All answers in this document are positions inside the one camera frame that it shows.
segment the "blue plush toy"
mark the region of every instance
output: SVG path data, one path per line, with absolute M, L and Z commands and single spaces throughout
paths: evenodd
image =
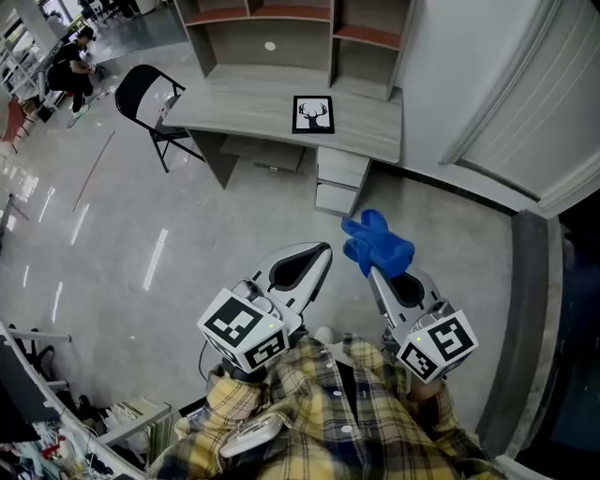
M 344 254 L 358 263 L 367 278 L 371 265 L 377 265 L 389 278 L 395 278 L 413 262 L 414 245 L 391 233 L 377 210 L 365 210 L 361 223 L 344 218 L 341 228 L 352 237 L 344 244 Z

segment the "red chair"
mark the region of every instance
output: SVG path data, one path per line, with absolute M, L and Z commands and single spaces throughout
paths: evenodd
M 2 140 L 2 142 L 9 142 L 10 145 L 12 145 L 15 154 L 18 152 L 13 142 L 15 141 L 16 137 L 21 138 L 21 135 L 19 135 L 19 130 L 22 128 L 23 130 L 25 130 L 27 136 L 29 136 L 29 132 L 23 126 L 25 120 L 33 123 L 33 120 L 30 120 L 29 118 L 27 118 L 27 115 L 25 115 L 25 112 L 21 108 L 21 105 L 19 105 L 19 100 L 17 100 L 16 98 L 12 99 L 8 103 L 7 129 L 5 130 L 4 135 L 0 140 Z

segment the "red shelf board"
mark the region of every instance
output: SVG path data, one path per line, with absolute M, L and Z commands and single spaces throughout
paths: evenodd
M 302 7 L 293 5 L 269 5 L 258 8 L 252 17 L 289 18 L 298 20 L 315 20 L 329 22 L 329 8 Z
M 190 18 L 186 25 L 196 23 L 226 22 L 228 20 L 240 20 L 247 18 L 246 9 L 240 8 L 218 8 L 215 10 L 206 10 L 197 13 Z
M 366 43 L 373 43 L 394 50 L 400 49 L 400 35 L 390 34 L 383 30 L 365 26 L 343 25 L 336 31 L 334 37 L 364 41 Z

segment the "antlers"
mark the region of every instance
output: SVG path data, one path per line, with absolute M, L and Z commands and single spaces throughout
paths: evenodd
M 298 113 L 301 114 L 301 115 L 303 115 L 306 119 L 308 119 L 308 118 L 317 118 L 317 117 L 320 117 L 320 116 L 325 115 L 327 113 L 327 108 L 323 104 L 321 104 L 321 110 L 322 110 L 321 113 L 316 113 L 315 112 L 314 115 L 311 115 L 310 113 L 304 111 L 305 105 L 306 105 L 306 103 L 303 103 L 303 104 L 301 104 L 298 107 Z

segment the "deer picture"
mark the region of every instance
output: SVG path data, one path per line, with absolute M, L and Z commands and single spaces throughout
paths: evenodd
M 327 108 L 323 104 L 321 104 L 321 113 L 315 112 L 314 115 L 311 115 L 310 113 L 305 112 L 305 105 L 306 103 L 303 103 L 298 107 L 298 114 L 302 115 L 308 120 L 308 128 L 328 128 L 322 127 L 317 123 L 317 118 L 327 114 Z

